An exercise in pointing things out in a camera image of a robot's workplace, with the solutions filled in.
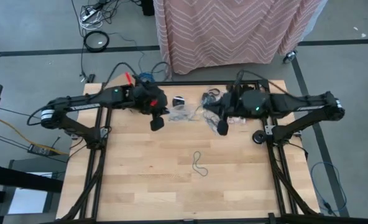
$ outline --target wooden tabletop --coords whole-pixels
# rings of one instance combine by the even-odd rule
[[[122,77],[110,86],[125,84]],[[273,82],[285,89],[284,81]],[[96,93],[100,88],[100,84],[86,84],[84,93]],[[187,105],[196,107],[207,89],[223,90],[224,86],[160,88],[169,103],[174,96],[182,96]],[[273,86],[270,90],[278,93]],[[92,127],[95,117],[96,109],[80,111],[78,121]],[[279,216],[267,146],[251,140],[252,134],[262,129],[260,120],[231,124],[227,136],[218,136],[203,119],[169,121],[168,115],[163,117],[165,127],[152,132],[151,116],[129,110],[113,111],[97,221],[260,218],[269,212]],[[290,114],[279,123],[293,120]],[[298,138],[290,142],[301,146]],[[284,150],[294,188],[318,212],[303,151],[291,145]],[[205,177],[193,170],[196,151],[201,152],[198,165],[208,169]],[[57,218],[64,216],[81,194],[89,154],[88,149],[83,149],[70,159]],[[286,192],[284,196],[290,211]],[[92,201],[93,193],[89,197],[88,216]]]

